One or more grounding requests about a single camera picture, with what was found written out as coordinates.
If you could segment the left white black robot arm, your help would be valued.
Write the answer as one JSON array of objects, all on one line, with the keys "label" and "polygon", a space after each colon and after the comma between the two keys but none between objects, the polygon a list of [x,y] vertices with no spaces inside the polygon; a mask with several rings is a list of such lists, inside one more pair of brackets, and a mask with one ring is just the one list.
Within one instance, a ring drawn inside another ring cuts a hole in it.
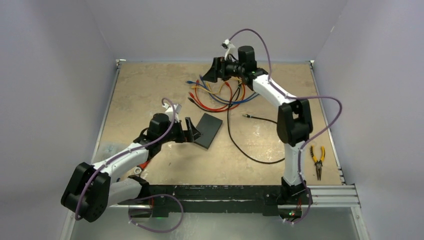
[{"label": "left white black robot arm", "polygon": [[61,197],[61,205],[74,212],[77,220],[96,221],[112,205],[112,188],[119,187],[117,180],[125,172],[148,163],[165,143],[193,143],[202,136],[189,117],[185,122],[186,130],[175,116],[156,113],[149,126],[124,150],[95,164],[78,164]]}]

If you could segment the black network switch box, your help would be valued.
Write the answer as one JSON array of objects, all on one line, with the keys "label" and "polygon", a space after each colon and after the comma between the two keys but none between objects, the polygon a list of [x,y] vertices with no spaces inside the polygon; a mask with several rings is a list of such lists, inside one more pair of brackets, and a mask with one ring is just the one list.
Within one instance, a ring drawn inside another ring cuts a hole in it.
[{"label": "black network switch box", "polygon": [[204,113],[196,125],[196,129],[201,133],[194,143],[205,149],[209,149],[215,136],[222,126],[223,121],[213,115]]}]

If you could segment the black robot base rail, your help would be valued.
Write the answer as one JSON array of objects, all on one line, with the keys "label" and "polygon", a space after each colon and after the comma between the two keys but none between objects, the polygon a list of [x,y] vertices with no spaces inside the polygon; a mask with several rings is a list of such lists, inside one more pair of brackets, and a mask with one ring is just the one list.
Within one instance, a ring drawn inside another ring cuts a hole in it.
[{"label": "black robot base rail", "polygon": [[303,185],[294,191],[282,185],[150,185],[136,199],[121,205],[145,206],[153,217],[184,212],[297,219],[312,203],[311,191]]}]

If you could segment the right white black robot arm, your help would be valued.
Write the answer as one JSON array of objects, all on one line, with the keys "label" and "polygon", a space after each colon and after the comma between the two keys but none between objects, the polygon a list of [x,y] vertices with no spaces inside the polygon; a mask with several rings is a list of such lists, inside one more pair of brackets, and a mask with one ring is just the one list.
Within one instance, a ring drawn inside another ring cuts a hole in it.
[{"label": "right white black robot arm", "polygon": [[277,108],[276,132],[284,143],[285,152],[280,196],[284,202],[292,204],[306,190],[301,149],[313,131],[310,103],[307,99],[297,99],[288,93],[272,80],[269,71],[258,67],[252,46],[240,46],[237,54],[237,60],[225,56],[215,57],[211,68],[201,80],[216,83],[219,79],[227,81],[232,77],[240,78],[250,90]]}]

